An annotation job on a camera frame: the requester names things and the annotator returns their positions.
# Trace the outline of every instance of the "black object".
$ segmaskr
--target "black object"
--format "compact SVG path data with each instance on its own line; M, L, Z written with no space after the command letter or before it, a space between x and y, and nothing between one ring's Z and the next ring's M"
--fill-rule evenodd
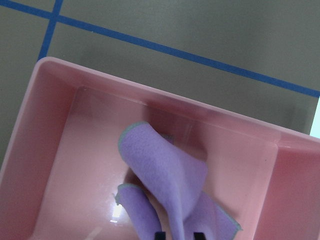
M194 232L194 240L206 240L206 236L203 232Z
M157 231L154 234L154 240L166 240L166 232L165 231Z

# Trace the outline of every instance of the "folded cloth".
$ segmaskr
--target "folded cloth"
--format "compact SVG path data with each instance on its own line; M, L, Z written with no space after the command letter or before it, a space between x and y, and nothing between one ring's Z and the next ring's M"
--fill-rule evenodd
M165 140L147 122L129 126L118 147L122 159L165 208L172 238L185 240L183 221L199 199L207 165Z
M140 240L153 240L155 233L162 231L156 210L137 185L119 185L115 201L124 207Z
M193 240L195 232L204 233L207 240L232 240L241 230L239 223L204 192L183 226L185 240Z

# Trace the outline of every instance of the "pink container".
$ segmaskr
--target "pink container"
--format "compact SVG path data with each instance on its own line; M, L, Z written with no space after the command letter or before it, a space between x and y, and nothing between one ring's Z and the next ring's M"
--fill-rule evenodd
M52 57L1 168L0 238L138 239L113 195L128 172L118 138L142 120L206 159L204 190L241 224L236 240L320 239L320 139Z

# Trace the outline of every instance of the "purple cloth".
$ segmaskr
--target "purple cloth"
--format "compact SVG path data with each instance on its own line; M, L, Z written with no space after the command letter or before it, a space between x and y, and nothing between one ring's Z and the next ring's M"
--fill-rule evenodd
M115 201L124 207L140 240L153 240L155 233L162 231L157 212L140 187L119 185Z
M204 192L184 221L185 240L193 240L194 232L204 233L207 240L232 240L239 230L239 223Z
M142 183L164 206L174 240L185 240L183 221L200 196L207 165L161 137L147 122L129 126L119 151Z

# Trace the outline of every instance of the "blue tape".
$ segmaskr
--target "blue tape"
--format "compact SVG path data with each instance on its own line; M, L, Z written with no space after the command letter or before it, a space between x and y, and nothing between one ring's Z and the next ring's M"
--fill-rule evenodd
M43 38L43 42L42 42L42 46L41 46L40 53L38 56L38 60L44 58L48 54L50 43L51 43L52 37L54 35L54 31L55 31L55 28L57 25L57 19L58 19L63 2L64 2L63 0L55 0L52 14L51 14L51 18L49 20L49 24L48 24L48 27L46 28L45 35Z
M32 14L32 15L36 15L42 18L46 18L46 19L50 19L44 39L43 39L43 43L41 46L41 50L40 50L40 54L39 54L39 59L43 58L47 55L48 50L49 50L49 46L51 43L51 39L56 27L56 23L60 22L62 24L66 24L72 27L76 27L76 28L80 28L83 30L87 30L90 32L94 32L100 35L104 35L113 39L117 39L117 40L121 40L124 41L126 43L130 43L130 44L134 44L137 46L141 46L147 49L151 49L160 53L164 53L164 54L168 54L180 59L185 59L194 63L198 63L198 64L202 64L205 66L209 66L215 69L219 69L225 72L229 72L232 74L236 74L239 76L243 76L246 78L250 78L253 80L257 80L263 83L267 83L270 85L274 85L280 88L284 88L287 90L291 90L297 93L301 93L301 94L305 94L305 95L309 95L311 97L316 97L319 98L320 97L320 91L308 88L308 87L304 87L298 84L294 84L291 82L287 82L284 80L280 80L274 77L270 77L267 75L263 75L254 71L250 71L250 70L246 70L237 66L233 66L227 63L223 63L220 61L216 61L216 60L212 60L203 56L199 56L199 55L195 55L186 51L182 51L176 48L172 48L169 46L165 46L159 43L155 43L152 41L148 41L142 38L138 38L135 36L131 36L128 34L124 34L118 31L114 31L111 29L107 29L101 26L97 26L97 25L93 25L84 21L79 21L70 17L66 17L66 16L61 16L59 15L60 13L60 9L62 6L63 0L56 0L55 4L54 4L54 8L53 8L53 12L47 12L44 10L40 10L34 7L29 7L20 3L15 3L9 0L0 0L0 5L4 6L4 7L8 7L11 9L15 9L21 12L25 12L28 14Z

